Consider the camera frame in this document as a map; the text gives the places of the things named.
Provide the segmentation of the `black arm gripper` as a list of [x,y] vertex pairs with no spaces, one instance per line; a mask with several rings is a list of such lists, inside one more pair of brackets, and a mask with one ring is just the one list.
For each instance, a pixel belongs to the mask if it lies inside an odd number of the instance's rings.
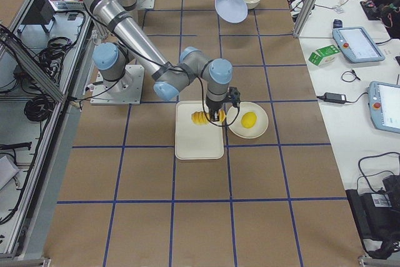
[[208,106],[208,116],[210,122],[219,122],[220,121],[220,113],[219,113],[219,108],[211,105]]

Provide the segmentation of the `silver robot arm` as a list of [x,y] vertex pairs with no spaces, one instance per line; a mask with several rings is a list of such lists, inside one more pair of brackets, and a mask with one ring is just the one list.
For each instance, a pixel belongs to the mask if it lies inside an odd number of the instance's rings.
[[207,82],[208,119],[222,120],[221,108],[228,100],[233,67],[226,59],[211,59],[202,51],[188,47],[179,64],[172,65],[155,47],[131,16],[136,0],[83,0],[91,14],[113,33],[154,79],[154,91],[169,101],[196,78]]

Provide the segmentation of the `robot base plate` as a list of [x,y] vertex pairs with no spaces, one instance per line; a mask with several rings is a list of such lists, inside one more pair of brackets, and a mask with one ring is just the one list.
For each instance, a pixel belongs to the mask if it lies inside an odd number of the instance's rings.
[[92,91],[90,103],[92,105],[139,105],[144,81],[144,68],[138,64],[128,64],[125,67],[125,75],[116,85],[103,80],[100,71],[97,72],[96,81],[102,81],[95,85]]

